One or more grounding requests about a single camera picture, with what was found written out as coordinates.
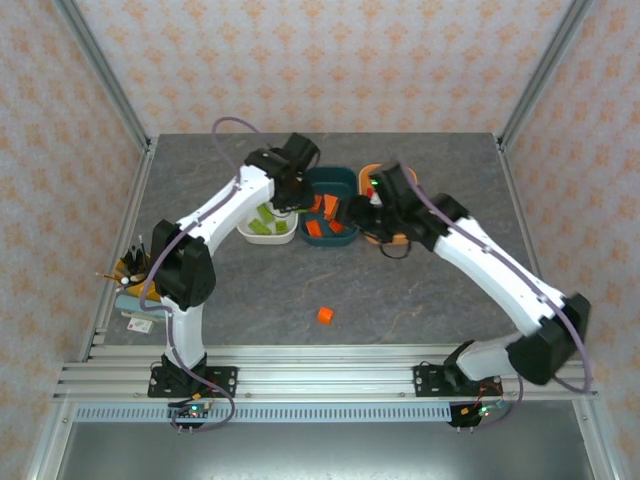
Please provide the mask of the grey metal panel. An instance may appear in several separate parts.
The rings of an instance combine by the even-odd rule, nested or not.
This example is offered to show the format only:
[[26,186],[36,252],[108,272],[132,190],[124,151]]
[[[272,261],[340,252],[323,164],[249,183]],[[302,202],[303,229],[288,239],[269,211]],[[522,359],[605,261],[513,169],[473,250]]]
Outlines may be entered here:
[[444,424],[237,423],[179,435],[164,424],[75,423],[36,480],[613,480],[572,420]]

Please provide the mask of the teal plastic bin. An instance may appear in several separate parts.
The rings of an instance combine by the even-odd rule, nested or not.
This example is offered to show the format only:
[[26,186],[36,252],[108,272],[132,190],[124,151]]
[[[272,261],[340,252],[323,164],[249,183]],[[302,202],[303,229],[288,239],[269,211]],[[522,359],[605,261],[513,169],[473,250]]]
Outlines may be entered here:
[[[324,166],[312,168],[307,172],[315,195],[330,194],[340,200],[358,194],[358,183],[355,173],[349,168]],[[324,237],[312,238],[308,235],[305,226],[306,221],[317,220]],[[324,219],[324,207],[318,213],[303,212],[299,214],[298,234],[313,247],[338,248],[351,244],[358,235],[355,227],[345,227],[340,234],[334,234],[328,227],[330,221]]]

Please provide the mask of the black marker pen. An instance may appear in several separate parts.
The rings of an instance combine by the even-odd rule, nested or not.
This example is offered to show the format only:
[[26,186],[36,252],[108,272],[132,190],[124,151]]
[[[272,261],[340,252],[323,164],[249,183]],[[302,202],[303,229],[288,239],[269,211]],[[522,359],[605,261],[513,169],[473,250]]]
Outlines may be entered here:
[[131,275],[146,275],[150,267],[150,260],[148,255],[147,261],[143,261],[139,244],[132,245],[130,247],[130,249],[124,256],[123,263],[125,264],[127,270]]

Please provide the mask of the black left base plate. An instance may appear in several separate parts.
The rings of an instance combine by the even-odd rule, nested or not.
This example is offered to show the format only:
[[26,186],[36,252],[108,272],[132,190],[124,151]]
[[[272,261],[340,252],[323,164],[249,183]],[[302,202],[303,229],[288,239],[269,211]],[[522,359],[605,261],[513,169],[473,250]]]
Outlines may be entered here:
[[[206,366],[195,373],[223,389],[231,397],[235,396],[238,369],[229,366]],[[214,389],[202,384],[188,375],[184,370],[175,369],[173,364],[168,367],[155,365],[151,368],[147,396],[150,398],[184,399],[199,394],[201,397],[216,396]]]

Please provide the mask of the aluminium upright frame post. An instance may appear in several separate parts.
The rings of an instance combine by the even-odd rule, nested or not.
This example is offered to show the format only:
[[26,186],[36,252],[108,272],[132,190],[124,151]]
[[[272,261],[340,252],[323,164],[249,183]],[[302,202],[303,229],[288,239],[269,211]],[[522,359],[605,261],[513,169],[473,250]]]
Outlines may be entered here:
[[502,132],[496,137],[500,152],[506,152],[515,141],[525,120],[536,105],[552,74],[579,30],[594,0],[571,0],[555,33],[547,44]]
[[151,144],[151,138],[146,133],[78,3],[76,0],[52,0],[52,2],[77,40],[81,51],[123,121],[125,129],[135,144],[146,151]]

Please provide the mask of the orange plastic bin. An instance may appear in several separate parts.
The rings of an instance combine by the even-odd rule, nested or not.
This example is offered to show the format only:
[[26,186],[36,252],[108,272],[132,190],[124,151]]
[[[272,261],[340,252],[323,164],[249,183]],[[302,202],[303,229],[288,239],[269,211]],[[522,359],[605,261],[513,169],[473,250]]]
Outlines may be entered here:
[[[371,184],[370,181],[370,176],[369,174],[371,172],[373,172],[375,169],[377,169],[378,167],[380,167],[379,163],[374,163],[374,164],[369,164],[366,165],[365,167],[363,167],[359,174],[358,174],[358,189],[359,189],[359,193],[361,195],[365,195],[368,197],[368,193],[367,191],[369,189],[373,189],[374,187]],[[407,238],[404,235],[401,234],[397,234],[393,237],[393,240],[391,241],[391,245],[393,246],[400,246],[400,245],[406,245],[408,243]]]

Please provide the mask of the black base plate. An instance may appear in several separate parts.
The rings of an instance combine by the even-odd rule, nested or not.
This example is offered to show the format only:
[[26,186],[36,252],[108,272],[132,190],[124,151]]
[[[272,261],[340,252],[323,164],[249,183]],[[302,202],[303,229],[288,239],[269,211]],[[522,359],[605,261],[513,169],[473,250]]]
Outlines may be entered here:
[[[229,366],[206,366],[195,373],[223,389],[231,397],[235,396],[238,369]],[[188,375],[184,370],[175,369],[173,364],[168,367],[155,365],[151,368],[147,396],[150,398],[184,399],[199,394],[201,397],[216,396],[214,389],[202,384]]]
[[421,363],[413,367],[417,397],[479,397],[503,395],[499,377],[468,379],[457,367]]

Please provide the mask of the aluminium side rail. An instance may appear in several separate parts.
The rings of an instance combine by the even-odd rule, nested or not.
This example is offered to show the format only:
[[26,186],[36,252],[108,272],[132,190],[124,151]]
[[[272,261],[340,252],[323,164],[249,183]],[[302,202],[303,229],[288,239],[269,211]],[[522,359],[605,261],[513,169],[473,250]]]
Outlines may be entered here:
[[526,247],[527,256],[530,262],[531,271],[540,279],[544,280],[544,275],[541,272],[540,264],[535,252],[535,248],[533,245],[532,237],[530,234],[530,230],[528,228],[528,224],[525,218],[525,212],[523,208],[523,204],[521,202],[521,198],[518,192],[518,188],[515,182],[515,177],[513,175],[511,166],[509,164],[509,160],[506,154],[505,147],[500,142],[498,137],[494,137],[495,147],[497,150],[497,154],[505,175],[507,187],[510,192],[510,197],[512,203],[514,205],[514,209],[516,212],[516,216],[518,219],[518,224],[522,233],[523,241]]
[[155,155],[157,141],[157,137],[152,138],[151,143],[142,150],[138,167],[135,171],[135,175],[124,203],[124,210],[121,215],[112,251],[104,266],[97,272],[97,297],[94,302],[94,306],[92,307],[88,326],[80,348],[80,353],[77,357],[79,362],[86,362],[88,360],[91,348],[94,345],[94,338],[96,334],[104,333],[108,328],[117,292],[114,282],[105,278],[104,274],[112,273],[117,261],[129,248],[130,241],[135,230],[136,219],[145,186]]

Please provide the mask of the white plastic bin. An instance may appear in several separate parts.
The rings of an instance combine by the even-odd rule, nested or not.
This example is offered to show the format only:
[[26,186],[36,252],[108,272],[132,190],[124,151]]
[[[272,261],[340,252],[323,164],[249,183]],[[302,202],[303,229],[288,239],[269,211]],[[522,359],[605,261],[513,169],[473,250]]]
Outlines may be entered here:
[[252,210],[243,220],[240,221],[240,223],[236,226],[236,230],[244,237],[244,239],[250,243],[250,244],[254,244],[254,245],[271,245],[271,246],[277,246],[277,245],[284,245],[287,244],[289,242],[291,242],[296,234],[296,229],[298,227],[298,214],[295,211],[291,211],[289,215],[285,216],[285,217],[277,217],[274,214],[274,208],[271,202],[267,202],[267,203],[263,203],[266,204],[269,209],[271,210],[271,212],[273,213],[273,215],[275,216],[275,221],[278,220],[283,220],[287,222],[289,231],[284,234],[284,235],[277,235],[274,231],[274,222],[267,224],[267,226],[270,228],[271,230],[271,234],[270,235],[256,235],[254,234],[249,228],[248,228],[248,224],[254,220],[254,219],[258,219],[260,220],[258,213],[256,211],[256,209],[259,207],[256,207],[254,210]]

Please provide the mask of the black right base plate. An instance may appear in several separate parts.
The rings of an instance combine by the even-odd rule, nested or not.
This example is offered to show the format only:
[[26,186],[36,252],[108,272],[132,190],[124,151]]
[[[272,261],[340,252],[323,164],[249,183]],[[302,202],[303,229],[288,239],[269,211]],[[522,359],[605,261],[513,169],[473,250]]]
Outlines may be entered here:
[[479,397],[503,395],[499,377],[468,379],[457,367],[421,363],[413,367],[417,397]]

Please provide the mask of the aluminium front rail beam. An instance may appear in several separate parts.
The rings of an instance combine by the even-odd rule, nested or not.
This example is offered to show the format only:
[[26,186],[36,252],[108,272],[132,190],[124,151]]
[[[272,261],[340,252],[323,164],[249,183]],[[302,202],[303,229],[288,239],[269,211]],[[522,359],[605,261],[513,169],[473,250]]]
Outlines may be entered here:
[[[451,345],[214,346],[214,365],[239,369],[237,402],[412,401],[412,368],[441,363]],[[63,366],[62,401],[144,401],[161,346],[95,345],[84,362]]]

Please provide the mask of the yellow pencil cup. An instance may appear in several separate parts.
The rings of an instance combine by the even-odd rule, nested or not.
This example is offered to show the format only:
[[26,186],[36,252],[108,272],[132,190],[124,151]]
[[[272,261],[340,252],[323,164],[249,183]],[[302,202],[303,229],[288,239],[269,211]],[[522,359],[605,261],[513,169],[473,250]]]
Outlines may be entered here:
[[[125,263],[122,260],[118,260],[113,269],[113,275],[116,278],[115,282],[117,284],[116,290],[121,293],[126,293],[130,296],[139,297],[143,293],[145,282],[144,281],[133,282],[131,280],[131,277],[128,276],[128,279],[130,281],[127,284],[123,284],[121,280],[125,277],[126,272],[127,272],[127,268]],[[155,290],[154,283],[152,283],[151,286],[149,287],[149,290],[146,295],[146,299],[150,301],[155,301],[155,302],[160,301],[160,295]]]

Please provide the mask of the small circuit board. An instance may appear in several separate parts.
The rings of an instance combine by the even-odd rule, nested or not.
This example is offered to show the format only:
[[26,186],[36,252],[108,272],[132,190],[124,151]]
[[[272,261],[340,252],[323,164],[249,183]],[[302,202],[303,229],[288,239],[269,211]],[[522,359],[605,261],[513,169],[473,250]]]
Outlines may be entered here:
[[204,403],[190,403],[178,405],[170,404],[169,416],[176,419],[207,419],[211,410],[212,404],[210,402]]
[[495,410],[500,410],[504,407],[504,401],[499,400],[496,402],[490,403],[473,403],[468,406],[463,406],[460,410],[460,413],[466,416],[479,416],[480,418],[488,416],[491,412]]

